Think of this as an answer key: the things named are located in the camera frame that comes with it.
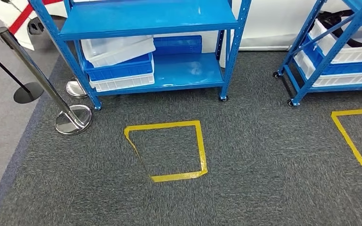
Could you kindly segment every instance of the plastic crate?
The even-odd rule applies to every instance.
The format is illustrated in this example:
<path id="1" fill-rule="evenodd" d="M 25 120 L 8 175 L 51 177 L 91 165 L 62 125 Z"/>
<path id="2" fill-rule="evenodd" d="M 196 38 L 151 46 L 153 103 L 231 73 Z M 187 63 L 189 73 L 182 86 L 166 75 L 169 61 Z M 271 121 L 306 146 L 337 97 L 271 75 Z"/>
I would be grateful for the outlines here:
<path id="1" fill-rule="evenodd" d="M 85 58 L 94 67 L 115 65 L 155 51 L 152 35 L 81 40 Z"/>
<path id="2" fill-rule="evenodd" d="M 310 36 L 307 35 L 302 45 L 307 44 L 311 40 L 312 39 L 310 38 Z M 315 67 L 317 67 L 324 59 L 322 50 L 316 43 L 312 43 L 306 46 L 303 50 L 308 55 L 310 60 L 313 62 Z M 362 62 L 342 63 L 342 64 L 331 63 L 322 72 L 322 74 L 324 75 L 346 74 L 346 73 L 362 73 Z"/>
<path id="3" fill-rule="evenodd" d="M 309 35 L 310 38 L 314 39 L 326 31 L 327 29 L 318 19 L 316 19 L 313 28 L 309 32 Z M 323 55 L 327 55 L 336 42 L 337 38 L 332 34 L 328 34 L 324 38 L 320 39 L 317 43 L 321 48 Z M 352 48 L 348 45 L 345 45 L 332 60 L 333 64 L 352 62 L 362 62 L 362 47 Z"/>
<path id="4" fill-rule="evenodd" d="M 152 53 L 122 62 L 120 64 L 94 68 L 93 65 L 84 61 L 84 71 L 90 76 L 90 81 L 101 81 L 133 75 L 151 74 L 154 71 Z"/>
<path id="5" fill-rule="evenodd" d="M 202 36 L 157 37 L 153 41 L 156 51 L 153 55 L 170 55 L 202 52 Z"/>
<path id="6" fill-rule="evenodd" d="M 298 70 L 303 73 L 306 79 L 309 79 L 316 67 L 311 62 L 310 58 L 304 51 L 298 52 L 294 56 L 294 60 L 298 65 Z M 334 74 L 334 75 L 321 75 L 317 81 L 313 84 L 313 87 L 323 86 L 340 86 L 340 85 L 352 85 L 362 84 L 362 73 L 346 73 L 346 74 Z"/>
<path id="7" fill-rule="evenodd" d="M 115 89 L 125 89 L 137 86 L 146 86 L 155 83 L 153 73 L 128 76 L 117 79 L 108 79 L 101 81 L 90 81 L 92 88 L 97 92 L 104 92 Z"/>

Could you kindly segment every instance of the floor marking square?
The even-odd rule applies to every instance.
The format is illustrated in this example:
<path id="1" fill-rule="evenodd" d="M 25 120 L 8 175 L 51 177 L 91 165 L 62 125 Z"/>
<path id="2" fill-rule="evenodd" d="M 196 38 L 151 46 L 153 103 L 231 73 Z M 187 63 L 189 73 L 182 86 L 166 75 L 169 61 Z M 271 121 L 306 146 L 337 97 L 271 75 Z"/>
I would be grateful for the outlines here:
<path id="1" fill-rule="evenodd" d="M 357 150 L 357 148 L 354 145 L 353 141 L 351 140 L 351 138 L 347 134 L 345 128 L 342 126 L 341 122 L 338 119 L 338 116 L 358 115 L 358 114 L 362 114 L 362 109 L 332 112 L 331 118 L 335 122 L 335 124 L 338 127 L 339 131 L 342 133 L 342 135 L 345 138 L 347 144 L 352 149 L 352 152 L 353 152 L 354 156 L 356 157 L 357 161 L 359 161 L 359 163 L 362 165 L 362 155 Z"/>
<path id="2" fill-rule="evenodd" d="M 200 121 L 199 120 L 179 121 L 179 122 L 158 123 L 158 124 L 149 124 L 149 125 L 127 126 L 124 129 L 125 138 L 128 140 L 128 142 L 130 142 L 130 144 L 134 148 L 135 153 L 137 154 L 140 162 L 146 169 L 146 167 L 141 159 L 141 156 L 137 151 L 137 147 L 130 140 L 130 135 L 129 135 L 130 131 L 148 130 L 148 129 L 165 129 L 165 128 L 183 127 L 183 126 L 194 126 L 195 127 L 201 170 L 195 171 L 195 172 L 189 172 L 189 173 L 177 173 L 177 174 L 167 174 L 167 175 L 159 175 L 159 176 L 149 175 L 150 178 L 154 182 L 193 179 L 193 178 L 198 178 L 201 175 L 204 175 L 207 173 L 206 154 L 205 154 L 205 148 L 203 146 L 203 136 L 202 136 L 202 128 L 200 127 Z"/>

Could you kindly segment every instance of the blue plastic crate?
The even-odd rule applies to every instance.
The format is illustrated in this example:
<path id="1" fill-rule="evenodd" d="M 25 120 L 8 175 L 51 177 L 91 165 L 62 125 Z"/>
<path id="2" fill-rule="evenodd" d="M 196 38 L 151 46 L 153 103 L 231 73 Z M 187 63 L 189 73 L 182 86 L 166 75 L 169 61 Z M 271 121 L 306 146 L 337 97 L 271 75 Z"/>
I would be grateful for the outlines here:
<path id="1" fill-rule="evenodd" d="M 154 38 L 156 51 L 153 55 L 202 53 L 202 36 L 172 36 Z"/>
<path id="2" fill-rule="evenodd" d="M 306 38 L 302 45 L 307 44 L 312 39 L 307 34 Z M 316 43 L 312 43 L 305 48 L 304 52 L 313 62 L 313 65 L 317 67 L 321 61 L 324 59 L 324 54 L 319 46 Z M 323 75 L 331 74 L 347 74 L 347 73 L 362 73 L 362 62 L 357 63 L 343 63 L 343 64 L 329 64 L 329 66 L 322 72 Z"/>
<path id="3" fill-rule="evenodd" d="M 149 74 L 153 72 L 152 53 L 148 53 L 116 65 L 98 68 L 94 68 L 90 62 L 84 60 L 83 67 L 84 71 L 90 76 L 91 81 Z"/>

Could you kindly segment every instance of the red stripe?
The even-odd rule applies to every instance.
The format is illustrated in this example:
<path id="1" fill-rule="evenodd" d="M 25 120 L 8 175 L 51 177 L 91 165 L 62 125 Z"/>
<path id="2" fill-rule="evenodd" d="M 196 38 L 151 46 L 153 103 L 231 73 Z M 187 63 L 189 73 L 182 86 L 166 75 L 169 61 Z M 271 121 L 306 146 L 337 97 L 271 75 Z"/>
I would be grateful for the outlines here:
<path id="1" fill-rule="evenodd" d="M 62 0 L 42 0 L 44 5 L 60 2 Z M 19 17 L 13 22 L 13 24 L 9 27 L 9 31 L 12 34 L 15 34 L 24 23 L 24 21 L 28 18 L 28 16 L 34 11 L 33 7 L 28 3 L 27 7 L 21 12 Z"/>

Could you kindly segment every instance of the shelf unit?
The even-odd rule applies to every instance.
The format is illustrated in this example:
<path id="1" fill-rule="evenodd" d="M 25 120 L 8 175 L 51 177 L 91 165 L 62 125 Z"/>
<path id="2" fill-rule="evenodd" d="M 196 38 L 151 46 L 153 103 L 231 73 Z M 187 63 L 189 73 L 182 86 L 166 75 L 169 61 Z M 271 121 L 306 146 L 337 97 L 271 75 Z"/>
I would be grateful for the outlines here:
<path id="1" fill-rule="evenodd" d="M 318 13 L 321 10 L 321 7 L 327 0 L 317 0 L 313 9 L 311 10 L 308 18 L 306 19 L 302 29 L 300 30 L 299 34 L 297 35 L 296 40 L 294 41 L 291 49 L 289 50 L 287 56 L 285 57 L 282 65 L 279 67 L 278 71 L 274 72 L 273 76 L 278 78 L 286 73 L 291 81 L 296 95 L 288 100 L 288 105 L 300 105 L 300 101 L 307 93 L 312 92 L 333 92 L 333 91 L 353 91 L 353 90 L 362 90 L 362 84 L 354 84 L 354 85 L 340 85 L 340 86 L 325 86 L 325 87 L 313 87 L 313 84 L 317 81 L 317 79 L 322 75 L 323 71 L 330 65 L 334 57 L 339 53 L 339 51 L 343 48 L 343 46 L 348 42 L 350 37 L 354 35 L 358 29 L 362 26 L 362 0 L 343 0 L 343 2 L 349 6 L 353 11 L 354 14 L 348 17 L 347 19 L 343 20 L 342 22 L 338 23 L 331 29 L 328 29 L 327 32 L 321 34 L 315 39 L 310 40 L 308 43 L 303 44 L 305 37 L 307 36 L 311 25 L 314 23 Z M 330 34 L 331 32 L 335 31 L 336 29 L 342 27 L 343 25 L 350 22 L 348 27 L 344 30 L 343 34 L 339 37 L 335 45 L 331 48 L 329 53 L 324 57 L 324 59 L 319 63 L 316 67 L 316 70 L 313 72 L 309 79 L 306 78 L 302 69 L 297 65 L 296 61 L 294 60 L 294 56 L 299 52 L 302 51 L 306 46 L 317 42 L 321 38 L 325 37 L 326 35 Z M 298 69 L 300 76 L 304 82 L 303 86 L 300 87 L 294 78 L 289 64 L 292 63 Z"/>
<path id="2" fill-rule="evenodd" d="M 29 1 L 96 110 L 101 109 L 98 96 L 178 89 L 220 87 L 220 99 L 226 101 L 251 3 L 251 0 L 242 0 L 238 19 L 235 19 L 231 0 L 64 0 L 68 17 L 59 31 L 42 0 Z M 231 29 L 235 30 L 232 43 Z M 223 73 L 218 61 L 225 30 L 226 68 Z M 105 92 L 91 88 L 82 63 L 77 63 L 66 44 L 66 41 L 74 41 L 78 60 L 83 62 L 81 39 L 197 31 L 219 31 L 216 52 L 156 56 L 155 84 Z"/>

